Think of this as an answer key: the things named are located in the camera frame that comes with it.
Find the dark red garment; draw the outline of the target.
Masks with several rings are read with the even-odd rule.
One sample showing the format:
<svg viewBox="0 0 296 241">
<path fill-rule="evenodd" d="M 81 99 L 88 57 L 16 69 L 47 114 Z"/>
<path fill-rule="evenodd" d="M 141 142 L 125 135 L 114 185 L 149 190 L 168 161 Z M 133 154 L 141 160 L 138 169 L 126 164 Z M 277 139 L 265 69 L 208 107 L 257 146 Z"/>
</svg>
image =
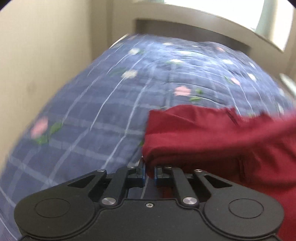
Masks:
<svg viewBox="0 0 296 241">
<path fill-rule="evenodd" d="M 151 110 L 142 155 L 147 173 L 202 169 L 275 198 L 282 240 L 295 240 L 295 112 L 240 116 L 233 108 L 178 105 Z"/>
</svg>

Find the blue plaid floral quilt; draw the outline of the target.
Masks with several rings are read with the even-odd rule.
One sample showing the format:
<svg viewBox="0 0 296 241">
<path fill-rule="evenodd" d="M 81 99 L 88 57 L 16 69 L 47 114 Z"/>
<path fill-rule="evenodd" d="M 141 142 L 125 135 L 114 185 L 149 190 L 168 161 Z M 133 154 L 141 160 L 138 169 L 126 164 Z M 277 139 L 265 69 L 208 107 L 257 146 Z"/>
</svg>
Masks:
<svg viewBox="0 0 296 241">
<path fill-rule="evenodd" d="M 280 115 L 293 103 L 251 58 L 215 42 L 125 36 L 63 86 L 26 130 L 1 174 L 1 240 L 18 240 L 16 204 L 91 171 L 135 165 L 149 111 L 193 104 Z"/>
</svg>

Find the grey headboard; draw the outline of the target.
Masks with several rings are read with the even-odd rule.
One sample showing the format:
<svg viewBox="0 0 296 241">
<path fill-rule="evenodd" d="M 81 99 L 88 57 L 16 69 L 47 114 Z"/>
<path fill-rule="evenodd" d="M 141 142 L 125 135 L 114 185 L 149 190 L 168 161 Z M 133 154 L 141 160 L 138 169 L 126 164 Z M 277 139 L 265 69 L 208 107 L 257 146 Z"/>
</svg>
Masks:
<svg viewBox="0 0 296 241">
<path fill-rule="evenodd" d="M 216 42 L 233 50 L 249 54 L 251 47 L 230 37 L 199 27 L 160 20 L 136 19 L 135 32 L 156 36 L 179 38 L 193 42 Z"/>
</svg>

